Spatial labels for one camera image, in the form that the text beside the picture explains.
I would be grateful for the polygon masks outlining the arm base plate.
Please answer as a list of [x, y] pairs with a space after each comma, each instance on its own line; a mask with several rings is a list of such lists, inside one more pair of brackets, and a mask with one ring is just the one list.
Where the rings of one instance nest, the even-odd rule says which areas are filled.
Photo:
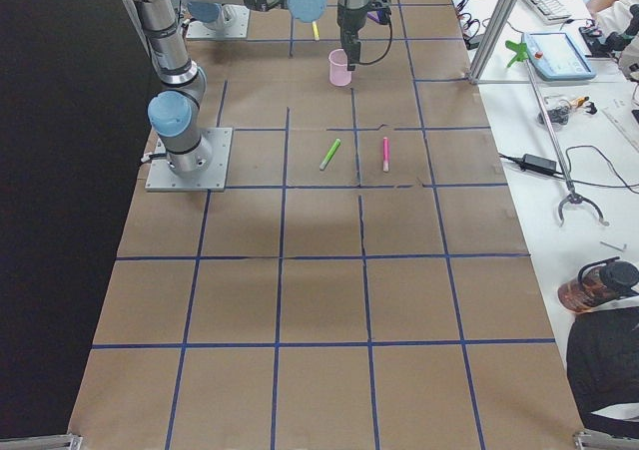
[[240, 40], [248, 36], [250, 10], [244, 6], [190, 2], [188, 11], [186, 38], [189, 40]]
[[223, 192], [232, 148], [232, 128], [199, 128], [199, 145], [188, 154], [168, 153], [161, 139], [151, 160], [145, 189], [148, 192]]

